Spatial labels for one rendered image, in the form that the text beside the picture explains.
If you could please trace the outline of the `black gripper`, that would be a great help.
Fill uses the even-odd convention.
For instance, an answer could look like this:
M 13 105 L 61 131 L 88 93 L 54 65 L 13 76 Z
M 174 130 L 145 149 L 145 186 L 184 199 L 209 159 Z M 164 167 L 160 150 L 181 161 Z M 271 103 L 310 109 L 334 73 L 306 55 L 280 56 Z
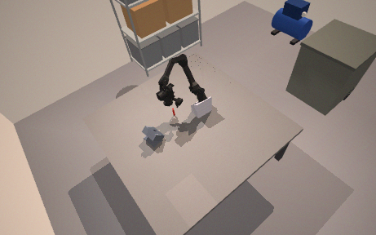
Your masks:
M 178 107 L 182 104 L 183 99 L 181 99 L 181 98 L 176 99 L 174 93 L 175 93 L 175 92 L 173 91 L 173 94 L 172 94 L 172 95 L 168 95 L 167 97 L 168 97 L 168 98 L 169 98 L 169 97 L 172 98 L 172 100 L 175 101 L 175 105 L 176 105 L 176 107 L 178 108 Z

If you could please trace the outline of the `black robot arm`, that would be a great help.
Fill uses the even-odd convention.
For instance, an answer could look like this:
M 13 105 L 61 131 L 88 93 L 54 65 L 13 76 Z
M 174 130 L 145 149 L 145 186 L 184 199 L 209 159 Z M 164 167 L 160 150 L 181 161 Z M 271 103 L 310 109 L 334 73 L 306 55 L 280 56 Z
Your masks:
M 184 70 L 185 72 L 185 75 L 189 81 L 189 84 L 190 86 L 188 87 L 189 90 L 194 94 L 194 95 L 197 95 L 197 99 L 198 99 L 198 102 L 202 102 L 204 100 L 206 100 L 206 94 L 205 94 L 205 89 L 204 88 L 201 88 L 199 86 L 199 84 L 197 82 L 195 82 L 194 80 L 194 77 L 190 71 L 190 68 L 188 67 L 188 59 L 187 59 L 187 56 L 185 54 L 181 54 L 175 58 L 171 58 L 169 60 L 169 63 L 166 67 L 166 70 L 163 74 L 163 76 L 161 77 L 161 79 L 159 80 L 158 84 L 159 84 L 159 87 L 160 87 L 160 91 L 156 93 L 157 95 L 157 98 L 162 101 L 164 100 L 163 104 L 165 106 L 171 106 L 173 104 L 173 100 L 172 98 L 168 98 L 167 96 L 168 95 L 172 95 L 173 94 L 173 89 L 172 87 L 174 86 L 172 83 L 170 83 L 169 85 L 168 82 L 169 82 L 169 76 L 170 76 L 170 72 L 174 66 L 174 64 L 178 63 Z

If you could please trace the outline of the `grey sloped panel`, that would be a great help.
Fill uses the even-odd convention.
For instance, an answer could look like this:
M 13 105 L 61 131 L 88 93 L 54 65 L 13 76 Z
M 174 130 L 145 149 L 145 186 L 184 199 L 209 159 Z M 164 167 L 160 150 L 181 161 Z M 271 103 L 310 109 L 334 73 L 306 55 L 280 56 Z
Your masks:
M 157 146 L 164 138 L 164 135 L 153 126 L 145 126 L 142 132 L 146 135 L 144 139 L 153 147 Z

